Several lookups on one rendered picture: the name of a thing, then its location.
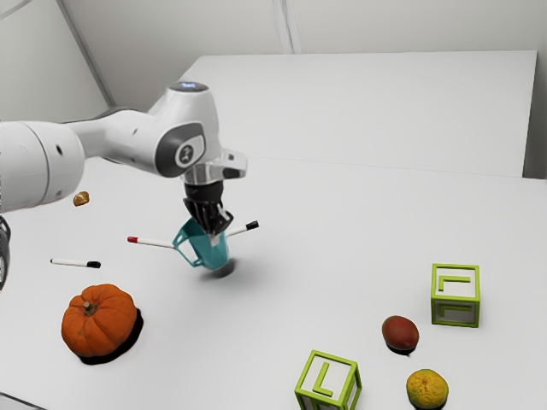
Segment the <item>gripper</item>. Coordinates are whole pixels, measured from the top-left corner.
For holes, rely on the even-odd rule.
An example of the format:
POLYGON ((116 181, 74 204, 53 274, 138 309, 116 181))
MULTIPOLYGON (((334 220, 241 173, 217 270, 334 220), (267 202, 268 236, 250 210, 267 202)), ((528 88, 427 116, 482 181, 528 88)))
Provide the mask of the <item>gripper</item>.
POLYGON ((211 184, 185 184, 184 204, 193 220, 206 234, 221 234, 233 221, 222 203, 222 181, 211 184))

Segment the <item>teal faceted mug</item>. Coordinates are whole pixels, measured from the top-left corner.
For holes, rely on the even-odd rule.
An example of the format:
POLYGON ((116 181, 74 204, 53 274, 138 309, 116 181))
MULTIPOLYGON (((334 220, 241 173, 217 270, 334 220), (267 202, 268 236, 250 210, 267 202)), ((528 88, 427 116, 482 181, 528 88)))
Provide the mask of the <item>teal faceted mug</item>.
POLYGON ((212 244, 209 236, 194 219, 188 219, 179 229, 172 241, 172 245, 192 267, 217 270, 225 266, 230 260, 225 235, 221 233, 215 244, 212 244), (196 255, 195 260, 191 260, 183 252, 181 245, 184 243, 191 245, 196 255))

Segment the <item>white pen with black cap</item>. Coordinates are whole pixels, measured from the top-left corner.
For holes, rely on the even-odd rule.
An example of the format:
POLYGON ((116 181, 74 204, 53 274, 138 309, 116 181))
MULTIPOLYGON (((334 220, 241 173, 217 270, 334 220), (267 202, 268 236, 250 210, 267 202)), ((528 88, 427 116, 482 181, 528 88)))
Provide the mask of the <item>white pen with black cap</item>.
POLYGON ((226 237, 231 237, 231 236, 234 236, 234 235, 238 235, 240 233, 251 231, 251 230, 254 230, 258 227, 259 227, 259 223, 258 223, 257 220, 251 221, 250 223, 247 223, 245 225, 242 225, 242 226, 233 228, 230 231, 227 231, 226 232, 226 237))
POLYGON ((70 260, 70 259, 61 259, 61 258, 51 258, 50 263, 60 266, 71 266, 71 267, 86 267, 86 268, 95 268, 99 269, 101 267, 100 261, 81 261, 81 260, 70 260))

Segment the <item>white pen with red cap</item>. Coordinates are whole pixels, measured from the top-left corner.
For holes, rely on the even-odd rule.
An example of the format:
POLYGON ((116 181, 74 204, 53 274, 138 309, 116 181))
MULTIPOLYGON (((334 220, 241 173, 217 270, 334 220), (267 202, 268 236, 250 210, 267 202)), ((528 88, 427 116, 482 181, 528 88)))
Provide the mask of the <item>white pen with red cap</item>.
POLYGON ((137 244, 143 244, 143 245, 161 247, 161 248, 167 248, 167 249, 174 248, 174 245, 171 242, 163 241, 159 239, 151 239, 151 238, 144 238, 144 237, 127 237, 126 240, 129 243, 137 243, 137 244))

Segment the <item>orange pumpkin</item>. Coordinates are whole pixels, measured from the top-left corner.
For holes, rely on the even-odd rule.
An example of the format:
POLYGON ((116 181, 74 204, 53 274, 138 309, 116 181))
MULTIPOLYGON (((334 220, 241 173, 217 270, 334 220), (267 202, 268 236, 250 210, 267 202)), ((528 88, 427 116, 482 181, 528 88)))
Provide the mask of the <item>orange pumpkin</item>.
POLYGON ((78 356, 113 353, 130 336, 138 310, 132 296, 113 284, 91 285, 70 301, 62 340, 78 356))

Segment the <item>green letter block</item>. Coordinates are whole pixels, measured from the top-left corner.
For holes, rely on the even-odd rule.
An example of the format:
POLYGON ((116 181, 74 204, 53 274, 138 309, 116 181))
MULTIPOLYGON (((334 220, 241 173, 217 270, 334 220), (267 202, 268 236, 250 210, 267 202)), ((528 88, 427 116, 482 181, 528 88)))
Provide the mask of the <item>green letter block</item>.
POLYGON ((433 325, 479 327, 479 266, 433 263, 431 276, 433 325))
POLYGON ((362 392, 358 364, 312 350, 294 389, 300 410, 356 410, 362 392))

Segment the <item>red mango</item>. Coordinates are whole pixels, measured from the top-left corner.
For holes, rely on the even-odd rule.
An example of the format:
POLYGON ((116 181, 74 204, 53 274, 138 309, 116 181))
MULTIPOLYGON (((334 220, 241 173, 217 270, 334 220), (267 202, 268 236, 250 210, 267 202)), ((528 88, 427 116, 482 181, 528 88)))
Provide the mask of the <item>red mango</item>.
POLYGON ((402 316, 390 316, 381 328, 385 343, 392 349, 410 351, 420 340, 420 333, 413 321, 402 316))

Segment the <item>yellow orange fruit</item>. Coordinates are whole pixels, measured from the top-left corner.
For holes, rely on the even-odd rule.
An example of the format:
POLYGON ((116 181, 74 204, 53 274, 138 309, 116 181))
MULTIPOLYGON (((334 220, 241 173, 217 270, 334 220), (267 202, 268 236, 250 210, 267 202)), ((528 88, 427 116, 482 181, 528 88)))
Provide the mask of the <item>yellow orange fruit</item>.
POLYGON ((420 369, 408 377, 406 391, 417 410, 440 410, 447 402, 449 385, 437 372, 420 369))

